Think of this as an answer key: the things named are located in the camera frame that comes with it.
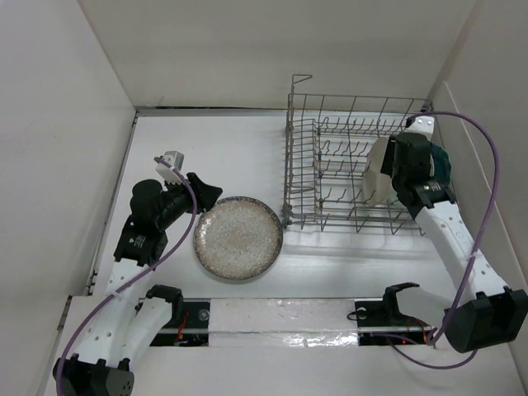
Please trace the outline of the teal scalloped plate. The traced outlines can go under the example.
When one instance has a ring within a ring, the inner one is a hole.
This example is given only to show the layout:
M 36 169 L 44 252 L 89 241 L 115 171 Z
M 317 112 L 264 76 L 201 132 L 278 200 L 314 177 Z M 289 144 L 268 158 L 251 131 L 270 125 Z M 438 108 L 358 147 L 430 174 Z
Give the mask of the teal scalloped plate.
M 431 158 L 434 176 L 446 185 L 451 183 L 451 163 L 449 154 L 439 145 L 431 143 Z

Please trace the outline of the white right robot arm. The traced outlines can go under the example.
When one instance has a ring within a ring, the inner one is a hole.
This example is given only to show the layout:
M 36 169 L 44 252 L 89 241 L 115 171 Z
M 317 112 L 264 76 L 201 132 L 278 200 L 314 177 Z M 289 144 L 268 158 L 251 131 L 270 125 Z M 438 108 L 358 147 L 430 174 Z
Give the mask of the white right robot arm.
M 432 241 L 457 288 L 436 333 L 461 353 L 512 342 L 527 315 L 527 293 L 512 289 L 482 254 L 461 218 L 455 193 L 431 172 L 431 149 L 423 134 L 392 135 L 384 145 L 380 172 Z

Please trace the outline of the speckled brown round plate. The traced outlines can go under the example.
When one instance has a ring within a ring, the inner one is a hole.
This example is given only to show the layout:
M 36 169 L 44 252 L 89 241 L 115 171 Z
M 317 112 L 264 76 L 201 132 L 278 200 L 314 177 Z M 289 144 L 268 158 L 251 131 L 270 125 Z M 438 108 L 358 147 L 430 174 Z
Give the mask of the speckled brown round plate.
M 282 223 L 260 200 L 225 197 L 201 215 L 193 245 L 200 264 L 213 276 L 248 281 L 267 271 L 280 255 Z

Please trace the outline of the mint green flower plate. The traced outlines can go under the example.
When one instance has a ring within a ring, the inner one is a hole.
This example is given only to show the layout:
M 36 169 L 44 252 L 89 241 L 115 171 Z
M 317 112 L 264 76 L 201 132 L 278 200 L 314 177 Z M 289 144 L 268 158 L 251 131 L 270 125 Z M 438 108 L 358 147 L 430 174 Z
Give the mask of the mint green flower plate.
M 394 198 L 394 199 L 390 199 L 389 200 L 389 203 L 394 206 L 394 207 L 399 207 L 399 208 L 402 208 L 403 207 L 403 204 L 400 200 Z

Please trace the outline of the cream divided plate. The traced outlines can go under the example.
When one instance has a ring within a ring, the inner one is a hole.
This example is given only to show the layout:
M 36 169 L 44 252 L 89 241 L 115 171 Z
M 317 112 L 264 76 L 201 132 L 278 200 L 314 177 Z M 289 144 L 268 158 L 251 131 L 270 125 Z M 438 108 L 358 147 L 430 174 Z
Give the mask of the cream divided plate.
M 389 139 L 378 138 L 370 148 L 362 175 L 362 190 L 368 206 L 390 203 L 392 186 L 388 175 L 381 172 Z

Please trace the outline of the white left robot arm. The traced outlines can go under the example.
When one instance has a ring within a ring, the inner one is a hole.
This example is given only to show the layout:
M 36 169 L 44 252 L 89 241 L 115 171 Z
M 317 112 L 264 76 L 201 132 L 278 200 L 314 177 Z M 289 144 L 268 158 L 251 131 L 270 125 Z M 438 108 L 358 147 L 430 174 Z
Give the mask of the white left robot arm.
M 183 320 L 182 292 L 149 284 L 157 266 L 174 252 L 166 248 L 166 230 L 184 214 L 210 210 L 222 193 L 195 173 L 182 176 L 173 170 L 163 182 L 147 179 L 134 185 L 106 295 L 55 363 L 58 395 L 131 394 L 134 364 L 163 326 Z

